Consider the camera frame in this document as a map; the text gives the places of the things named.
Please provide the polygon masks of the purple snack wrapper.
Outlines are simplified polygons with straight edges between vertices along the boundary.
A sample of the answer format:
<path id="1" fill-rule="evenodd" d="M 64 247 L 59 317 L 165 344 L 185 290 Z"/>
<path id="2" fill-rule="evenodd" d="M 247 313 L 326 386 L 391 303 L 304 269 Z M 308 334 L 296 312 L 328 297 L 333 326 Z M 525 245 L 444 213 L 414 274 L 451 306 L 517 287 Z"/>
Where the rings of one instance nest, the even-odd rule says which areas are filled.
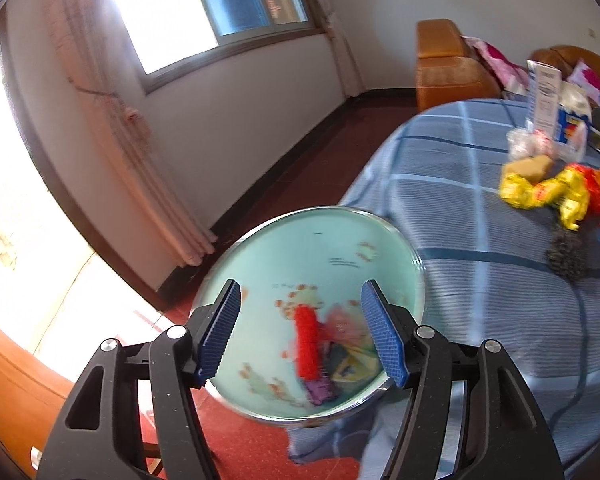
<path id="1" fill-rule="evenodd" d="M 339 391 L 329 377 L 321 377 L 314 380 L 306 380 L 303 383 L 306 395 L 313 406 L 321 406 L 336 400 Z"/>

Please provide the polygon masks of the black foam net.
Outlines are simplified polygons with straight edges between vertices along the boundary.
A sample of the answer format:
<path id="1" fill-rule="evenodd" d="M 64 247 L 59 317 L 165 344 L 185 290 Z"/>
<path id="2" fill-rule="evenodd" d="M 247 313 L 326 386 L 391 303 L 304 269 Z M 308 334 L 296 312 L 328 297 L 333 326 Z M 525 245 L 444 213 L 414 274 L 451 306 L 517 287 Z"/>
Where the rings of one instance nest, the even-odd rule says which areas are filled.
<path id="1" fill-rule="evenodd" d="M 547 267 L 570 284 L 576 284 L 588 272 L 588 254 L 582 236 L 560 224 L 550 233 L 550 246 L 545 252 Z"/>

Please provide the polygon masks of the red foam fruit net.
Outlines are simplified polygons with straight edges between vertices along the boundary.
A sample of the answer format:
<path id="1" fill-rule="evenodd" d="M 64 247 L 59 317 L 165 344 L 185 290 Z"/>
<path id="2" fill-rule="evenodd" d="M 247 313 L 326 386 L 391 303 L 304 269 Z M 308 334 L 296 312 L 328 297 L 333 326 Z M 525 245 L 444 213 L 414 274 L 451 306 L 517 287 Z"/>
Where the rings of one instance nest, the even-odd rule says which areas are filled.
<path id="1" fill-rule="evenodd" d="M 297 373 L 306 380 L 320 377 L 321 357 L 321 325 L 315 310 L 307 304 L 300 304 L 294 310 L 294 329 L 297 343 Z"/>

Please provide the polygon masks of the yellow wrapper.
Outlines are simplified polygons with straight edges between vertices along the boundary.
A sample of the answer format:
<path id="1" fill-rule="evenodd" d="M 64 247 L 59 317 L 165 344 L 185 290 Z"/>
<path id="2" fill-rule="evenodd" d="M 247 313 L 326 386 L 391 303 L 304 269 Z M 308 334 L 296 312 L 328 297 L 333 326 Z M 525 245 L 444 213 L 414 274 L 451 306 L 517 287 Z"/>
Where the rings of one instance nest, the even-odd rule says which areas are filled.
<path id="1" fill-rule="evenodd" d="M 580 229 L 590 203 L 585 176 L 573 166 L 537 184 L 509 172 L 501 180 L 498 194 L 506 204 L 517 209 L 556 208 L 562 227 L 573 232 Z"/>

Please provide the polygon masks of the yellow sponge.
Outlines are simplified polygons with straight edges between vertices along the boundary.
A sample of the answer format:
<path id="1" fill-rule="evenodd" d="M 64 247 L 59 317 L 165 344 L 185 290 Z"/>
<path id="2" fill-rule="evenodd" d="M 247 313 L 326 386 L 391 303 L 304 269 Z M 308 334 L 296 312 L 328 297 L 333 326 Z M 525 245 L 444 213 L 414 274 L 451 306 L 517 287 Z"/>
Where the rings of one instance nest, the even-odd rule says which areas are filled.
<path id="1" fill-rule="evenodd" d="M 502 177 L 508 174 L 524 178 L 532 185 L 536 185 L 547 178 L 554 166 L 554 160 L 547 155 L 536 155 L 508 162 L 502 168 Z"/>

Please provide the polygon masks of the clear plastic bag red print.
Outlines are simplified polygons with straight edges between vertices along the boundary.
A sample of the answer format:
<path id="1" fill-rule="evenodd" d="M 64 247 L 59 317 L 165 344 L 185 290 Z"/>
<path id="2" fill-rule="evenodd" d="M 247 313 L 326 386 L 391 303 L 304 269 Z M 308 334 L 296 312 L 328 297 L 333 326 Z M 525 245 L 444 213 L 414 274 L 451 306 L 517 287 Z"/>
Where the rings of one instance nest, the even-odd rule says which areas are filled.
<path id="1" fill-rule="evenodd" d="M 509 130 L 506 134 L 508 159 L 511 162 L 545 155 L 554 157 L 553 139 L 542 130 L 532 132 L 524 128 Z"/>

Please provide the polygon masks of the mint green trash bin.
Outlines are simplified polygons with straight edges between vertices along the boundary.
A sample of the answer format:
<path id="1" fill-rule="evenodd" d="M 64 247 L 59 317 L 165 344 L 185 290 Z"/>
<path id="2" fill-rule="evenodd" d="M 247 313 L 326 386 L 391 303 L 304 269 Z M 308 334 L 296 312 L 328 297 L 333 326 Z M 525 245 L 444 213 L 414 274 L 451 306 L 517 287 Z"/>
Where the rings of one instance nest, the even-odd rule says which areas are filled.
<path id="1" fill-rule="evenodd" d="M 228 280 L 240 287 L 240 311 L 204 388 L 233 412 L 279 427 L 324 425 L 388 389 L 361 307 L 365 282 L 415 320 L 425 307 L 416 249 L 387 220 L 349 207 L 257 226 L 212 266 L 194 304 L 210 304 Z"/>

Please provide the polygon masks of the wooden door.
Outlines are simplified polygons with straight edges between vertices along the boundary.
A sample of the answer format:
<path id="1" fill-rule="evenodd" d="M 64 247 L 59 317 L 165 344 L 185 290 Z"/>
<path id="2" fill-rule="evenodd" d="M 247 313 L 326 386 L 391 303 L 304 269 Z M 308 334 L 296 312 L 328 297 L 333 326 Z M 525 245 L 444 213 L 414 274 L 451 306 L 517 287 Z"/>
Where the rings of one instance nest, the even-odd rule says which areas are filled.
<path id="1" fill-rule="evenodd" d="M 72 387 L 0 330 L 0 442 L 29 478 Z"/>

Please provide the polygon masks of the blue plaid tablecloth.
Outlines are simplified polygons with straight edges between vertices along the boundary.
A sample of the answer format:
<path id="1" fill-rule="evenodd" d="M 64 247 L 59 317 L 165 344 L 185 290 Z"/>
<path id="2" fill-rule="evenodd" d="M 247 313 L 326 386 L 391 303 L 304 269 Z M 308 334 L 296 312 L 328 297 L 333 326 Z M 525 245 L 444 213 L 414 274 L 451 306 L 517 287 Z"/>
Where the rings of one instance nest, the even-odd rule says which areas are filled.
<path id="1" fill-rule="evenodd" d="M 583 280 L 547 269 L 552 211 L 498 196 L 507 133 L 525 121 L 515 101 L 427 110 L 389 136 L 342 203 L 389 220 L 415 246 L 427 271 L 427 325 L 462 344 L 505 347 L 573 477 L 600 444 L 600 229 L 583 227 Z"/>

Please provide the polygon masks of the blue Look milk carton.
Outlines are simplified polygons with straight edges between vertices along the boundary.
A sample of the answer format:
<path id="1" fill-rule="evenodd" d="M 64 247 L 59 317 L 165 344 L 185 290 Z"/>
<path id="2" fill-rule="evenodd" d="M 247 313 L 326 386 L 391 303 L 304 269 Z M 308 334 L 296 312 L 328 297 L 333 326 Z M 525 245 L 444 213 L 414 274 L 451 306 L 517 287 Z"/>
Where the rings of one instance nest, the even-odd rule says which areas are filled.
<path id="1" fill-rule="evenodd" d="M 591 114 L 590 102 L 582 89 L 570 82 L 564 82 L 558 99 L 555 140 L 580 151 L 588 138 Z"/>

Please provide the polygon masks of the white tall carton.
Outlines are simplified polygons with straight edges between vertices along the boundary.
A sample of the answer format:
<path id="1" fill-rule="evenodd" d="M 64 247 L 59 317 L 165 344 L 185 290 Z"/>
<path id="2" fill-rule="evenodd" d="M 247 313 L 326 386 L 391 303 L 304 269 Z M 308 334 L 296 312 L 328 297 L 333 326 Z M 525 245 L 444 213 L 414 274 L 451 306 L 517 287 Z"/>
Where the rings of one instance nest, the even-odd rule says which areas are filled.
<path id="1" fill-rule="evenodd" d="M 533 60 L 527 61 L 527 129 L 554 136 L 557 126 L 562 73 L 558 68 Z"/>

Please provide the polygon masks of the pink floral pillow on sofa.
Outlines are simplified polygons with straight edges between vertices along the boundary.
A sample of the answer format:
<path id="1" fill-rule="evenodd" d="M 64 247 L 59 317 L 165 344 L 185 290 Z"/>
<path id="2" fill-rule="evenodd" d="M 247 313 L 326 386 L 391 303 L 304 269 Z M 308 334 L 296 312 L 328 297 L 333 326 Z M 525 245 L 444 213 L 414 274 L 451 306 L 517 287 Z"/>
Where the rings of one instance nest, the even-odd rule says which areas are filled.
<path id="1" fill-rule="evenodd" d="M 583 58 L 577 62 L 567 81 L 582 88 L 586 94 L 600 94 L 600 75 Z"/>

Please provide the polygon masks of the pink curtain left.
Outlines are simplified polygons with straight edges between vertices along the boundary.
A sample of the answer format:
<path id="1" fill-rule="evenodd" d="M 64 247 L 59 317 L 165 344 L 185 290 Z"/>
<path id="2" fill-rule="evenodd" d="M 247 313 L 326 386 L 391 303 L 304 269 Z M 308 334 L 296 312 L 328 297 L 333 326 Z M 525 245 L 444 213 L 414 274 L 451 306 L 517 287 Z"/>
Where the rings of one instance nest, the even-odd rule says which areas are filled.
<path id="1" fill-rule="evenodd" d="M 215 236 L 168 185 L 152 149 L 151 128 L 114 88 L 107 39 L 110 0 L 45 0 L 50 36 L 68 83 L 78 92 L 92 138 L 143 211 L 177 266 L 199 266 Z"/>

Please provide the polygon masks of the pink curtain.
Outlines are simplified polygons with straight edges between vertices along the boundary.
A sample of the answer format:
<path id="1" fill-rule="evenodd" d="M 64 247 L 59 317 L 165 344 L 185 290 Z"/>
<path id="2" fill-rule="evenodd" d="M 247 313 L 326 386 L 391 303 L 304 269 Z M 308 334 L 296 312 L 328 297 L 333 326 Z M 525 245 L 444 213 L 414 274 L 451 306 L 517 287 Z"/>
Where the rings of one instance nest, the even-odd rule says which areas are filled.
<path id="1" fill-rule="evenodd" d="M 168 185 L 152 149 L 151 128 L 114 88 L 107 39 L 110 0 L 45 0 L 50 36 L 68 83 L 78 92 L 92 138 L 143 211 L 177 266 L 199 266 L 215 236 Z"/>
<path id="2" fill-rule="evenodd" d="M 332 47 L 342 92 L 347 98 L 355 98 L 365 91 L 365 86 L 347 34 L 338 18 L 334 0 L 315 2 L 320 9 L 321 23 Z"/>

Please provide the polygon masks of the pink curtain right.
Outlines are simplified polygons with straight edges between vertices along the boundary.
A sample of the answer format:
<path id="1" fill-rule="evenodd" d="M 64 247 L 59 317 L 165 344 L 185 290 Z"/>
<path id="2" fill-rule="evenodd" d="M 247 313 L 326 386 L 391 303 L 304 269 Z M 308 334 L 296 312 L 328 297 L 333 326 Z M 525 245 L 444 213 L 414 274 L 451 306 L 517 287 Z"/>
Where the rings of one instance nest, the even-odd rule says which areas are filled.
<path id="1" fill-rule="evenodd" d="M 365 86 L 347 34 L 338 18 L 334 0 L 315 2 L 320 9 L 321 23 L 332 47 L 342 92 L 347 98 L 355 98 L 365 91 Z"/>

